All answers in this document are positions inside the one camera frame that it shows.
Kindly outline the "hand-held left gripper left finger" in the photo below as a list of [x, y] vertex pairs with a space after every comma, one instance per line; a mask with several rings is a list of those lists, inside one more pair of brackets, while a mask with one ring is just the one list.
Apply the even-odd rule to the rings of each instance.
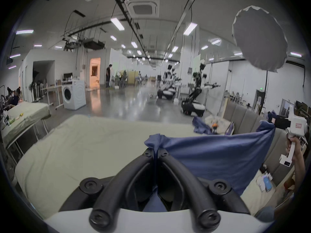
[[83, 179], [60, 208], [60, 212], [91, 208], [89, 224], [107, 231], [120, 208], [142, 212], [155, 187], [154, 150], [147, 148], [115, 176]]

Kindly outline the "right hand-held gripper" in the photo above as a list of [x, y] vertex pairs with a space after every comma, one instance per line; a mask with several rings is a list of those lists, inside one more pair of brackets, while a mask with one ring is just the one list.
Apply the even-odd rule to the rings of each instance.
[[[275, 127], [287, 131], [288, 139], [292, 137], [304, 137], [307, 132], [307, 120], [304, 117], [294, 115], [294, 108], [289, 106], [288, 117], [277, 115], [275, 118]], [[292, 164], [292, 158], [294, 155], [296, 143], [292, 142], [288, 155], [281, 155], [279, 163], [284, 166], [290, 166]]]

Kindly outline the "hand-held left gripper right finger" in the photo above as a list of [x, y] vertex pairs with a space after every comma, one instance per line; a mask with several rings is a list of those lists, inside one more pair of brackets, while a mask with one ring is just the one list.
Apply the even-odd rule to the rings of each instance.
[[158, 149], [158, 187], [164, 190], [165, 176], [170, 177], [174, 188], [170, 211], [188, 207], [194, 216], [195, 227], [200, 231], [215, 231], [221, 222], [218, 209], [225, 212], [250, 215], [244, 201], [223, 179], [207, 180], [196, 177], [180, 161], [164, 149]]

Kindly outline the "person's right hand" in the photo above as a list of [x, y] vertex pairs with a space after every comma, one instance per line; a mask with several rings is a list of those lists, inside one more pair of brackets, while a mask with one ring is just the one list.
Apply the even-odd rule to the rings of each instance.
[[301, 150], [300, 140], [297, 137], [291, 137], [286, 139], [286, 153], [289, 154], [292, 143], [295, 143], [294, 153], [292, 161], [294, 164], [298, 164], [303, 161], [303, 154]]

